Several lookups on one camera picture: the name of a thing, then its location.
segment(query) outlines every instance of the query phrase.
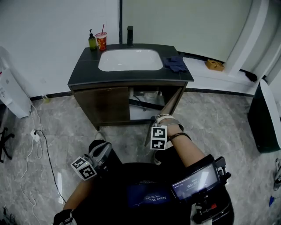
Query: cardboard box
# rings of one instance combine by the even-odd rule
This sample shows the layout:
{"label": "cardboard box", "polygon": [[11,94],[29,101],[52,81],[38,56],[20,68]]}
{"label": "cardboard box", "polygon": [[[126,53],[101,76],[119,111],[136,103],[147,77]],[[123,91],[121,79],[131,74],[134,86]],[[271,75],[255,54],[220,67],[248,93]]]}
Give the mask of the cardboard box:
{"label": "cardboard box", "polygon": [[215,60],[208,59],[206,62],[206,66],[208,69],[216,70],[216,71],[223,71],[224,66],[220,62],[217,62]]}

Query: wrist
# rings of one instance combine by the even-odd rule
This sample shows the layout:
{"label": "wrist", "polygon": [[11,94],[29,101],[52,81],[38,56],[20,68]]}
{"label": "wrist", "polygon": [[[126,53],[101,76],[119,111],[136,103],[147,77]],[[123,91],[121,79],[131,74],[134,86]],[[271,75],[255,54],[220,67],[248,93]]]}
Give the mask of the wrist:
{"label": "wrist", "polygon": [[167,137],[183,132],[178,124],[171,124],[167,126]]}

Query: power cord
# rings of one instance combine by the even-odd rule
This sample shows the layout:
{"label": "power cord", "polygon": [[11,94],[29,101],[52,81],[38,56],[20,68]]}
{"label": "power cord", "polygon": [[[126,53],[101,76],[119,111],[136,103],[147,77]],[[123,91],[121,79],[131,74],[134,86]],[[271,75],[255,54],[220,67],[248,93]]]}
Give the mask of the power cord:
{"label": "power cord", "polygon": [[[33,120],[33,130],[35,130],[35,122],[34,122],[33,114],[32,114],[32,111],[31,111],[32,107],[34,108],[34,110],[35,110],[35,112],[36,112],[36,115],[37,115],[38,118],[39,118],[40,128],[41,128],[41,131],[42,131],[43,128],[42,128],[42,124],[41,124],[41,118],[40,118],[40,116],[39,116],[39,114],[38,114],[38,112],[37,112],[37,109],[34,107],[34,105],[33,105],[33,103],[32,103],[31,101],[30,101],[30,104],[31,104],[30,114],[31,114],[31,117],[32,117],[32,120]],[[43,156],[43,149],[42,149],[42,145],[41,145],[41,137],[42,137],[42,135],[40,135],[39,144],[40,144],[40,148],[41,148],[41,153],[42,153],[42,154],[41,154],[41,156],[38,155],[38,143],[37,143],[37,153],[36,153],[37,159],[41,159],[42,156]],[[30,196],[31,196],[31,198],[32,198],[32,201],[31,201],[30,198],[25,194],[25,192],[24,192],[23,189],[22,189],[22,179],[23,179],[23,177],[25,176],[25,174],[26,174],[27,171],[28,171],[28,159],[29,159],[30,155],[32,154],[33,148],[34,148],[33,141],[34,141],[34,139],[32,139],[32,141],[31,141],[32,149],[31,149],[30,153],[28,154],[28,156],[27,156],[27,158],[26,158],[26,170],[25,170],[25,172],[23,173],[23,175],[22,175],[22,177],[21,177],[21,191],[22,191],[23,195],[27,198],[27,200],[30,202],[30,204],[32,204],[32,214],[33,214],[34,217],[37,219],[39,225],[41,225],[39,218],[36,216],[36,214],[35,214],[35,212],[34,212],[34,208],[35,208],[35,206],[37,205],[37,202],[35,201],[32,192],[29,192],[29,193],[30,193]]]}
{"label": "power cord", "polygon": [[139,100],[140,102],[142,102],[137,96],[135,96],[135,95],[133,95],[137,100]]}
{"label": "power cord", "polygon": [[[41,133],[43,134],[43,136],[44,136],[44,138],[45,138],[45,141],[46,141],[46,148],[47,148],[47,153],[48,153],[48,158],[49,158],[49,162],[50,162],[50,166],[51,166],[52,174],[53,174],[53,177],[54,177],[54,171],[53,171],[53,167],[52,167],[52,163],[51,163],[51,160],[50,160],[50,155],[49,155],[49,150],[48,150],[47,138],[46,138],[46,136],[45,136],[45,134],[43,133],[43,131],[42,131],[42,130],[36,130],[36,131],[34,132],[34,135],[36,135],[36,134],[37,134],[37,133],[36,133],[37,131],[41,131]],[[57,190],[58,190],[58,185],[57,185],[57,183],[56,183],[56,178],[55,178],[55,177],[54,177],[54,184],[56,185]],[[60,191],[59,191],[59,190],[58,190],[58,194],[60,195],[60,197],[62,197],[63,201],[66,203],[65,199],[63,198],[63,196],[61,196],[61,194],[60,194]]]}

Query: black cable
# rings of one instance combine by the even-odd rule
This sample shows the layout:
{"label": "black cable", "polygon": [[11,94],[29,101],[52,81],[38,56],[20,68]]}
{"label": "black cable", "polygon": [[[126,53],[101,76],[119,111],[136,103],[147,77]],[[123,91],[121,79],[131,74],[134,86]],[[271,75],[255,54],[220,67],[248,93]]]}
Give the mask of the black cable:
{"label": "black cable", "polygon": [[173,140],[175,137],[180,136],[180,135],[187,136],[187,137],[191,140],[191,138],[188,136],[188,134],[186,134],[186,133],[184,133],[184,132],[180,132],[180,133],[177,133],[177,134],[175,134],[175,135],[169,137],[169,138],[167,139],[167,142]]}
{"label": "black cable", "polygon": [[137,97],[137,96],[135,96],[135,95],[133,95],[137,100],[139,100],[140,102],[141,102],[141,100]]}
{"label": "black cable", "polygon": [[[53,174],[53,177],[54,177],[54,171],[53,171],[53,167],[52,167],[52,163],[51,163],[51,160],[50,160],[50,155],[49,155],[49,150],[48,150],[48,143],[47,143],[47,138],[45,136],[45,134],[43,133],[43,131],[41,131],[45,140],[46,140],[46,147],[47,147],[47,153],[48,153],[48,157],[49,157],[49,162],[50,162],[50,166],[51,166],[51,169],[52,169],[52,174]],[[58,186],[57,186],[57,183],[56,183],[56,178],[54,177],[54,184],[56,185],[57,187],[57,190],[58,190]]]}
{"label": "black cable", "polygon": [[135,95],[133,95],[137,100],[139,100],[140,102],[142,102],[137,96],[135,96]]}

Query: white cable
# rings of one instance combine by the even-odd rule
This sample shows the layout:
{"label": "white cable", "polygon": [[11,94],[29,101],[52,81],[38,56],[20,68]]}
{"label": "white cable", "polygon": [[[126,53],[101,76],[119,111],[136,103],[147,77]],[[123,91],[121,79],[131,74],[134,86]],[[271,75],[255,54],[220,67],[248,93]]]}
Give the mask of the white cable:
{"label": "white cable", "polygon": [[29,197],[24,193],[24,191],[22,190],[22,179],[23,179],[23,177],[24,177],[24,175],[27,173],[27,170],[28,170],[28,158],[29,158],[29,156],[31,155],[31,153],[32,153],[32,151],[33,151],[33,139],[32,139],[32,141],[31,141],[31,144],[32,144],[32,149],[31,149],[31,152],[28,154],[28,156],[27,156],[27,159],[26,159],[26,171],[24,172],[24,174],[22,175],[22,177],[21,177],[21,191],[22,191],[22,193],[24,194],[24,196],[28,199],[28,201],[32,204],[32,214],[35,216],[35,218],[37,219],[37,221],[38,221],[38,223],[41,225],[41,223],[40,223],[40,221],[39,221],[39,219],[38,219],[38,217],[35,215],[35,213],[34,213],[34,207],[36,206],[36,201],[35,201],[35,199],[34,199],[34,197],[33,197],[33,194],[30,192],[30,196],[32,197],[32,199],[33,199],[33,201],[34,201],[34,204],[32,203],[32,201],[29,199]]}
{"label": "white cable", "polygon": [[[34,107],[34,105],[32,103],[31,103],[31,106],[35,109],[35,112],[36,112],[36,114],[37,114],[37,116],[39,118],[40,128],[41,128],[41,130],[43,130],[43,127],[42,127],[42,124],[41,124],[41,119],[40,119],[40,116],[38,114],[38,111],[37,111],[37,109]],[[32,116],[32,120],[33,120],[33,129],[35,130],[35,123],[34,123],[34,118],[33,118],[33,114],[32,113],[31,113],[31,116]],[[40,140],[37,143],[37,149],[36,149],[36,156],[37,156],[37,159],[39,159],[39,160],[43,156],[43,149],[42,149],[42,145],[41,145],[41,138],[42,138],[42,133],[40,134]],[[40,145],[40,148],[41,148],[41,156],[40,157],[38,156],[38,145]]]}
{"label": "white cable", "polygon": [[[38,116],[38,118],[39,118],[41,130],[43,130],[42,124],[41,124],[41,119],[40,119],[40,116],[38,115],[37,109],[34,107],[34,105],[33,105],[32,103],[31,103],[31,105],[33,106],[33,108],[34,108],[35,111],[36,111],[36,114],[37,114],[37,116]],[[32,114],[31,109],[30,109],[30,114],[31,114],[31,117],[32,117],[32,120],[33,120],[33,129],[35,130],[35,122],[34,122],[34,118],[33,118],[33,114]],[[42,149],[42,145],[41,145],[41,137],[42,137],[42,135],[40,136],[40,140],[39,140],[38,143],[40,143],[40,147],[41,147],[42,153],[41,153],[41,156],[38,157],[38,143],[37,143],[37,159],[41,159],[42,156],[43,156],[43,149]],[[41,225],[41,223],[40,223],[38,217],[37,217],[37,216],[35,215],[35,213],[34,213],[34,207],[37,205],[37,203],[36,203],[36,201],[35,201],[35,199],[34,199],[34,197],[33,197],[33,194],[32,194],[31,191],[30,191],[30,196],[32,197],[34,203],[32,203],[32,201],[29,199],[29,197],[28,197],[28,196],[24,193],[24,191],[22,190],[22,179],[23,179],[24,175],[25,175],[25,174],[27,173],[27,171],[28,171],[28,158],[29,158],[29,156],[31,155],[31,153],[32,153],[32,151],[33,151],[33,148],[34,148],[33,140],[34,140],[34,139],[32,139],[32,141],[31,141],[31,145],[32,145],[31,151],[30,151],[30,153],[28,154],[28,156],[27,156],[27,158],[26,158],[26,170],[25,170],[24,174],[23,174],[22,177],[21,177],[21,191],[22,191],[22,193],[24,194],[24,196],[28,199],[28,201],[32,204],[32,214],[33,214],[33,215],[35,216],[35,218],[37,219],[39,225]]]}

